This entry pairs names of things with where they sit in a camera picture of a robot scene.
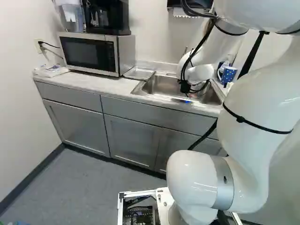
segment stainless steel sink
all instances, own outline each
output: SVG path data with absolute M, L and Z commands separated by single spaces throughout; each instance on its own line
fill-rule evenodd
M 131 94 L 185 103 L 193 102 L 206 105 L 221 105 L 222 96 L 217 94 L 215 88 L 216 84 L 211 80 L 210 84 L 208 84 L 204 90 L 196 94 L 186 95 L 180 92 L 180 85 L 175 75 L 156 72 L 148 81 L 140 82 L 133 89 Z

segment coffee machine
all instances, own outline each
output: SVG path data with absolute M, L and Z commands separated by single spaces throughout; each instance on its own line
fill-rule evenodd
M 82 0 L 86 32 L 130 35 L 128 0 Z

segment gray countertop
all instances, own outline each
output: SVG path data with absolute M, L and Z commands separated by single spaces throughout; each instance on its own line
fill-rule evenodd
M 113 98 L 129 100 L 149 105 L 160 106 L 190 113 L 196 113 L 206 116 L 217 117 L 222 106 L 205 105 L 200 103 L 182 103 L 173 102 L 166 99 L 154 99 L 147 96 L 139 96 L 131 94 L 131 91 L 140 82 L 130 80 L 124 77 L 115 78 L 104 75 L 91 75 L 80 72 L 68 72 L 52 78 L 34 75 L 33 79 L 38 82 L 53 84 L 65 88 L 86 91 Z M 219 89 L 219 93 L 225 97 L 223 90 Z

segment gray carpet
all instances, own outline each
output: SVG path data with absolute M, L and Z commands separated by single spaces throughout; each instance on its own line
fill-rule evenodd
M 165 186 L 165 180 L 64 150 L 0 221 L 24 221 L 31 225 L 116 225 L 120 191 Z

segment blue mug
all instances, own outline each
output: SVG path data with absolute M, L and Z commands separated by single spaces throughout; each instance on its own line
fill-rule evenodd
M 237 71 L 238 69 L 234 67 L 224 67 L 221 83 L 224 85 L 225 83 L 233 81 Z

